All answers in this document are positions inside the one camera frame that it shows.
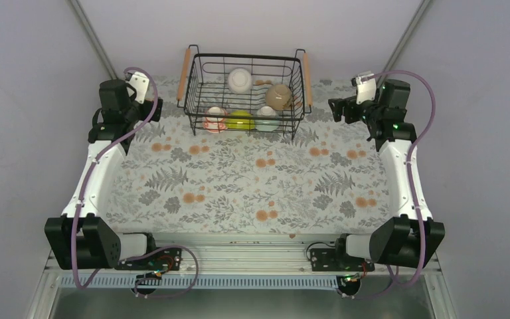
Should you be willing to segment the light green bowl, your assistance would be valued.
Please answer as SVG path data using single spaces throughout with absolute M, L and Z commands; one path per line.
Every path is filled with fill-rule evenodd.
M 270 106 L 263 106 L 256 112 L 255 128 L 261 132 L 273 132 L 280 126 L 277 112 Z

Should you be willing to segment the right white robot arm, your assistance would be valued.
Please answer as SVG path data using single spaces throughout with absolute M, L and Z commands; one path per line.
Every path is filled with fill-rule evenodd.
M 340 270 L 350 270 L 359 259 L 424 267 L 442 242 L 445 228 L 433 219 L 422 192 L 416 167 L 418 136 L 405 120 L 410 85 L 388 80 L 378 88 L 368 76 L 358 76 L 351 84 L 355 96 L 328 103 L 336 122 L 367 126 L 385 169 L 392 217 L 371 234 L 342 234 L 335 243 L 333 262 Z

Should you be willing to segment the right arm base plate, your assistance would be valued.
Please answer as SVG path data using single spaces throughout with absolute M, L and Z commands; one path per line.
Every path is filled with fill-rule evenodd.
M 338 254 L 333 248 L 312 248 L 309 259 L 313 272 L 373 272 L 373 263 L 359 257 Z

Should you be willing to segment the aluminium rail frame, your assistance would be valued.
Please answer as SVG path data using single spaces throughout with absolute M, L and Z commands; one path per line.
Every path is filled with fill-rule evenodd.
M 153 296 L 138 298 L 130 288 L 59 287 L 71 275 L 50 255 L 41 276 L 29 318 L 455 318 L 456 312 L 437 258 L 425 267 L 410 288 L 389 286 L 381 265 L 367 272 L 358 298 L 335 290 L 196 289 L 200 274 L 214 275 L 329 275 L 338 286 L 348 272 L 313 272 L 307 246 L 321 247 L 331 235 L 191 235 L 158 234 L 160 246 L 185 247 L 177 272 L 194 275 L 185 289 L 152 288 Z

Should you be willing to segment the white ceramic bowl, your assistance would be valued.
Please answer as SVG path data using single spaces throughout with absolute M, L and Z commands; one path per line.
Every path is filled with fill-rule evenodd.
M 227 84 L 232 93 L 247 94 L 252 89 L 252 75 L 245 68 L 235 68 L 229 72 Z

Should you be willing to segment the yellow-green bowl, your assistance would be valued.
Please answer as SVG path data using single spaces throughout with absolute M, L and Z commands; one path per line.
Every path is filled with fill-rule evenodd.
M 245 110 L 232 111 L 224 123 L 231 130 L 254 130 L 255 123 L 251 113 Z

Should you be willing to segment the pink patterned bowl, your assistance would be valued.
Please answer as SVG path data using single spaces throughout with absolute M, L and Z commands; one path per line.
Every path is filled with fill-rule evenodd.
M 203 118 L 203 128 L 216 134 L 225 131 L 228 128 L 225 118 L 227 115 L 226 110 L 218 106 L 209 108 Z

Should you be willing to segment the floral tablecloth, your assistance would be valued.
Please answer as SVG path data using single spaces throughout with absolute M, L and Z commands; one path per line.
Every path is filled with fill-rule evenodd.
M 143 127 L 117 171 L 105 220 L 116 231 L 368 233 L 390 217 L 386 175 L 368 131 L 333 121 L 344 80 L 312 84 L 295 136 L 192 131 L 161 76 L 161 120 Z

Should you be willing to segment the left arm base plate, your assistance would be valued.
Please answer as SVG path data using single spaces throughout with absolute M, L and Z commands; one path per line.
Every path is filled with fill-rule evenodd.
M 182 249 L 169 248 L 145 259 L 127 261 L 115 267 L 116 270 L 136 270 L 145 272 L 167 272 L 179 270 Z

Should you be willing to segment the beige ceramic bowl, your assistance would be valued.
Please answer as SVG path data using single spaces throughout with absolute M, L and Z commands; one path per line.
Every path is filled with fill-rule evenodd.
M 266 91 L 266 105 L 277 111 L 288 110 L 293 105 L 293 95 L 285 84 L 275 84 Z

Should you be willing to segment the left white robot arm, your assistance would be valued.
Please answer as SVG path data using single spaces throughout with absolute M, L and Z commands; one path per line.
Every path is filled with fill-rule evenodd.
M 115 146 L 112 142 L 131 132 L 139 121 L 156 122 L 163 101 L 145 96 L 150 80 L 133 71 L 126 79 L 100 84 L 101 106 L 92 118 L 88 154 L 76 190 L 60 217 L 47 219 L 44 233 L 59 267 L 72 269 L 116 268 L 131 258 L 142 269 L 153 267 L 158 250 L 147 233 L 117 233 L 105 221 L 115 174 L 125 160 L 132 137 Z

